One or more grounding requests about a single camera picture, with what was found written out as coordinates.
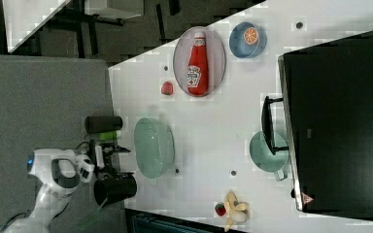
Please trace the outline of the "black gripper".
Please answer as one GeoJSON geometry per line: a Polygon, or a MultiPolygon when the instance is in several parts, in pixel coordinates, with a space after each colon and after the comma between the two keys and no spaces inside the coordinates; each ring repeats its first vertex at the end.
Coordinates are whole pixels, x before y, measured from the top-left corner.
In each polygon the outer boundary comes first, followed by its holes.
{"type": "Polygon", "coordinates": [[[112,156],[121,152],[130,153],[131,150],[114,143],[89,141],[88,156],[95,165],[94,174],[99,181],[120,178],[120,172],[113,166],[112,156]]]}

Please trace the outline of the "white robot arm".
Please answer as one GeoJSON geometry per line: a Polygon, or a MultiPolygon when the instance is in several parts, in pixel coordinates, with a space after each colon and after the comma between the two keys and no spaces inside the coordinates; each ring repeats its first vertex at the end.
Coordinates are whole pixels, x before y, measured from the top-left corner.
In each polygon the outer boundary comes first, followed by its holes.
{"type": "Polygon", "coordinates": [[[94,184],[94,198],[100,208],[127,198],[137,192],[131,173],[117,171],[111,156],[127,149],[114,143],[85,143],[86,150],[35,150],[28,159],[28,173],[40,180],[42,186],[29,215],[10,218],[0,233],[51,233],[51,221],[68,206],[81,183],[94,184]]]}

